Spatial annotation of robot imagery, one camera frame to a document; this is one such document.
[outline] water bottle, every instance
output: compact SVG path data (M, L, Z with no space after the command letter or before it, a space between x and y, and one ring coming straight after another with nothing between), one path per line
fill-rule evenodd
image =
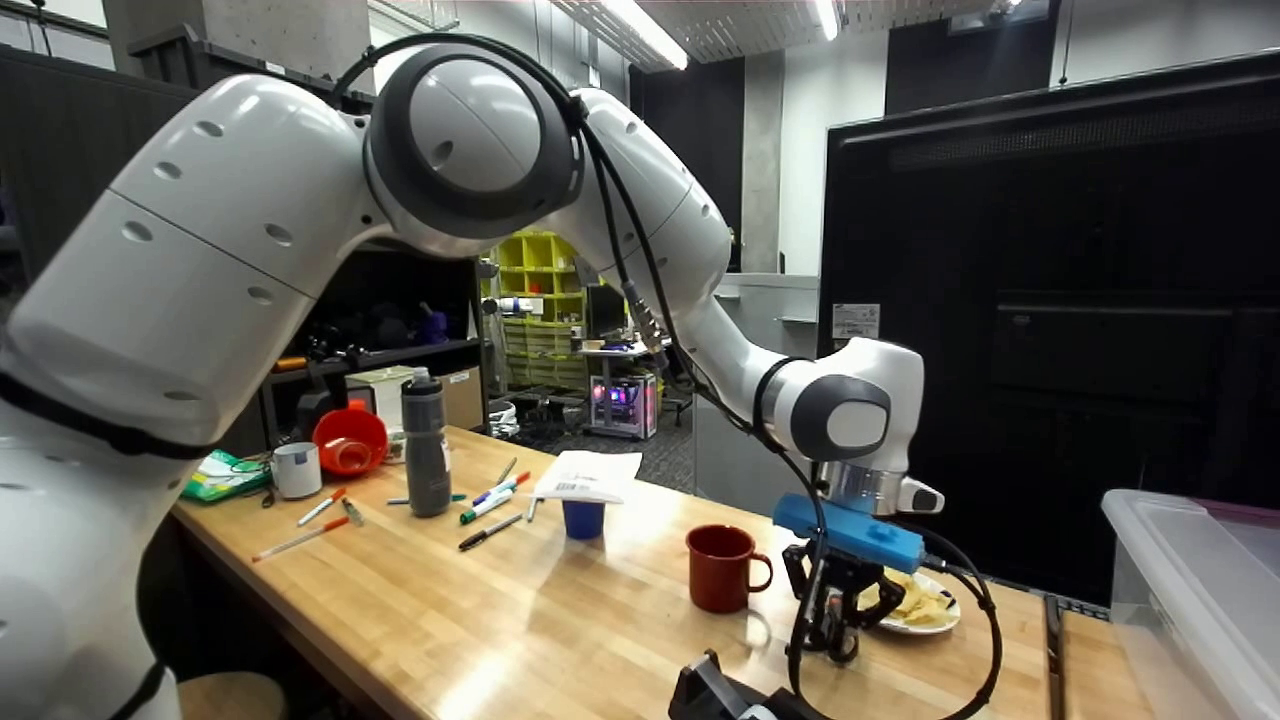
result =
M405 411L405 477L411 517L443 517L452 495L443 449L443 399L433 377L399 383Z

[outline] wooden tabletop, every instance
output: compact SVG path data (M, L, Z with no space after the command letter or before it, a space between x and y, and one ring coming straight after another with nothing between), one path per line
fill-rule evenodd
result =
M509 461L531 477L552 464L456 429L449 449L459 491L490 490ZM762 691L788 685L795 601L785 573L740 615L692 609L684 583L684 535L696 524L737 524L777 562L795 535L766 517L638 483L623 506L609 506L601 545L566 542L566 517L547 506L531 524L456 553L478 530L459 530L456 512L411 519L405 506L389 506L407 495L399 470L347 483L347 495L364 530L261 564L251 553L289 542L312 500L180 506L175 519L283 615L316 664L394 717L667 717L676 673L703 649ZM525 500L528 491L491 519L525 512ZM1047 717L1040 596L998 587L998 603L1003 677L990 717ZM949 635L867 635L849 667L803 656L803 691L830 717L945 717L979 689L990 652L990 625L964 596ZM1086 615L1068 620L1068 717L1150 717L1113 627Z

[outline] ceiling light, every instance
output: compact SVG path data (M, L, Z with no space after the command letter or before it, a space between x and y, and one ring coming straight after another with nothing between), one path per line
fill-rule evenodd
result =
M690 70L690 52L676 44L676 35L667 35L638 0L601 0L601 8L630 25L672 70Z
M842 35L838 0L814 0L815 25L823 29L823 42Z

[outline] white plate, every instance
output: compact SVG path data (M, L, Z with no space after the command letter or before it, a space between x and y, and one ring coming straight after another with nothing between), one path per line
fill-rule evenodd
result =
M936 601L949 609L945 620L936 620L936 625L912 625L912 620L906 620L906 615L892 611L892 615L883 615L876 627L889 627L889 632L900 632L900 635L945 635L945 632L952 632L952 627L961 625L961 601L952 596L952 587L941 583L941 581L934 581L934 577L925 577L925 573L915 573L912 583L915 583L915 593L936 596Z

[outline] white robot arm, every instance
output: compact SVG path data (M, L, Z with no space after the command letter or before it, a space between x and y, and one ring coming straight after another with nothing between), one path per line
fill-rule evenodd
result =
M609 207L623 205L638 225L611 237ZM920 358L853 339L782 364L747 343L712 300L730 225L609 92L567 96L516 52L464 35L399 63L374 115L237 76L154 137L9 317L0 717L110 717L141 689L154 667L141 553L186 470L228 431L358 243L479 257L531 219L663 309L740 421L788 452L843 461L876 508L898 491ZM164 677L136 717L175 714Z

